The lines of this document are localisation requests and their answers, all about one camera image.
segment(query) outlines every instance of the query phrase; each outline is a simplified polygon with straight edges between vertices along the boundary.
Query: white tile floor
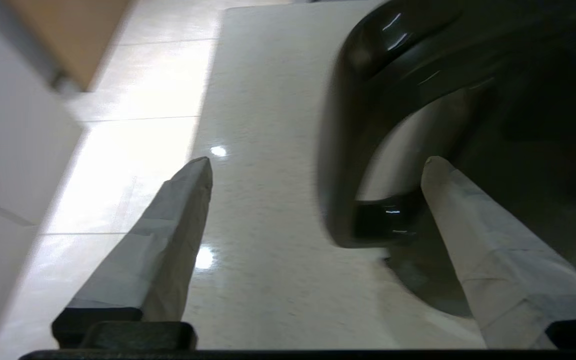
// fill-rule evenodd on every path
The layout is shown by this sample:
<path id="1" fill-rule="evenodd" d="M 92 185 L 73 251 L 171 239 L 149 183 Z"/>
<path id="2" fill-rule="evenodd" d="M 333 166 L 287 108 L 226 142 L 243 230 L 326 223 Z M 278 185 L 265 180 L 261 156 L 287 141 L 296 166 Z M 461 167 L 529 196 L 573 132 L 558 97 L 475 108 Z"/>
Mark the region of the white tile floor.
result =
<path id="1" fill-rule="evenodd" d="M 64 89 L 78 152 L 0 328 L 0 360 L 55 348 L 50 323 L 190 159 L 224 9 L 290 0 L 138 0 L 93 92 Z"/>

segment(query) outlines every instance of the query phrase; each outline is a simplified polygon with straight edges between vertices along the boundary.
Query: wooden surface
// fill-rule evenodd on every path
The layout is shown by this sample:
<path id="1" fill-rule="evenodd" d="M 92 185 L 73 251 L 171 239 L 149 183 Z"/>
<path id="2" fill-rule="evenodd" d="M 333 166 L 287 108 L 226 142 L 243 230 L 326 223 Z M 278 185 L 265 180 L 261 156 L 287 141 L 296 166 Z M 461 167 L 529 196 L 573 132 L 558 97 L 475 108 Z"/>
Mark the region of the wooden surface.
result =
<path id="1" fill-rule="evenodd" d="M 131 0 L 7 0 L 83 90 L 94 76 Z"/>

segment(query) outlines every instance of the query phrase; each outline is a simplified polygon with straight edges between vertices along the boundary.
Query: floor tile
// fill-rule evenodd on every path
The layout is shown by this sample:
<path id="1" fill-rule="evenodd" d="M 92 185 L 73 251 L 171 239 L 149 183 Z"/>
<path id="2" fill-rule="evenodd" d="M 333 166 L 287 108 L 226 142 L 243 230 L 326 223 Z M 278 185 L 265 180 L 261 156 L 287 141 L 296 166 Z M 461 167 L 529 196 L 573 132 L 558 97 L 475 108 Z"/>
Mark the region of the floor tile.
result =
<path id="1" fill-rule="evenodd" d="M 383 250 L 340 248 L 323 223 L 319 110 L 339 45 L 375 5 L 226 15 L 194 145 L 214 174 L 199 249 L 210 255 L 198 256 L 183 314 L 199 349 L 483 346 L 472 319 L 411 295 Z"/>
<path id="2" fill-rule="evenodd" d="M 79 121 L 198 116 L 214 40 L 117 46 L 92 92 L 65 91 Z"/>
<path id="3" fill-rule="evenodd" d="M 42 233 L 123 233 L 189 160 L 197 118 L 87 123 Z"/>
<path id="4" fill-rule="evenodd" d="M 51 323 L 123 234 L 41 235 L 0 328 L 0 360 L 56 349 Z"/>
<path id="5" fill-rule="evenodd" d="M 140 0 L 120 44 L 215 39 L 222 12 L 233 7 L 290 4 L 292 0 Z"/>

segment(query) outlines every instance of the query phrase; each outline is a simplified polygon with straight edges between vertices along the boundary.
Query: white cabinet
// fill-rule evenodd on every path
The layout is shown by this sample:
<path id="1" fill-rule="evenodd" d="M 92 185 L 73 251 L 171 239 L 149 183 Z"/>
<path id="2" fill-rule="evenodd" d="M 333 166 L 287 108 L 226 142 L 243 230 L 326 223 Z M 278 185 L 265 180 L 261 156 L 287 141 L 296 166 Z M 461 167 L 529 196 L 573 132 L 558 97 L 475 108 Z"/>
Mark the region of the white cabinet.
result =
<path id="1" fill-rule="evenodd" d="M 0 35 L 0 316 L 81 134 Z"/>

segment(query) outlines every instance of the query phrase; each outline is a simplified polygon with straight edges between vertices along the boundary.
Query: tile grout line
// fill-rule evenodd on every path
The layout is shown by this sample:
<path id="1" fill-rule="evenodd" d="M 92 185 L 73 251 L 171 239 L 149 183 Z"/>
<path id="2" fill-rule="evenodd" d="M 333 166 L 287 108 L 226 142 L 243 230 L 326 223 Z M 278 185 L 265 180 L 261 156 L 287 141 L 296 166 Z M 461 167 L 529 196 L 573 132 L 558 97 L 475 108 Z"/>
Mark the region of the tile grout line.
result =
<path id="1" fill-rule="evenodd" d="M 127 235 L 128 232 L 42 232 L 37 237 L 64 235 Z"/>
<path id="2" fill-rule="evenodd" d="M 176 39 L 170 41 L 151 41 L 151 42 L 138 42 L 138 43 L 118 43 L 116 46 L 139 46 L 139 45 L 151 45 L 151 44 L 172 44 L 172 43 L 189 43 L 192 41 L 208 41 L 208 40 L 219 40 L 219 38 L 197 38 L 197 39 Z"/>
<path id="3" fill-rule="evenodd" d="M 199 115 L 185 115 L 185 116 L 163 116 L 163 117 L 139 117 L 139 118 L 114 118 L 107 120 L 77 120 L 81 124 L 91 123 L 110 123 L 112 121 L 137 121 L 137 120 L 158 120 L 158 119 L 186 119 L 189 117 L 199 117 Z"/>

